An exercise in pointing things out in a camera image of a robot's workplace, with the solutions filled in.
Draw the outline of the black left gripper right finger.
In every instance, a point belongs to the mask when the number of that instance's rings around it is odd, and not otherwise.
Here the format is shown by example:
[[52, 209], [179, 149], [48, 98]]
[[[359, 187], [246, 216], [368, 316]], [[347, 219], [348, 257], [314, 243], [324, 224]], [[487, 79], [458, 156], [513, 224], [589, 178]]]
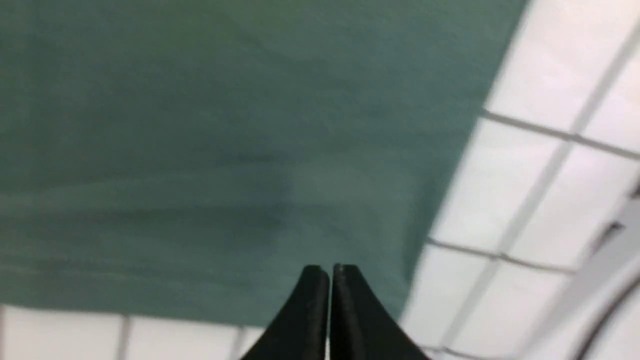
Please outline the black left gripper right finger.
[[375, 296], [358, 266], [333, 268], [332, 360], [427, 360]]

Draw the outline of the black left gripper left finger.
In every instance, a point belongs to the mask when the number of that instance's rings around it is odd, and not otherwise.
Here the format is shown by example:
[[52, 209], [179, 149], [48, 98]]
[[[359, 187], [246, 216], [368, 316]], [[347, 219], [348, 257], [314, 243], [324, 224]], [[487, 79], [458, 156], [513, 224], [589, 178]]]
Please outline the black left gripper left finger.
[[242, 359], [324, 360], [329, 285], [320, 266], [305, 266], [285, 304]]

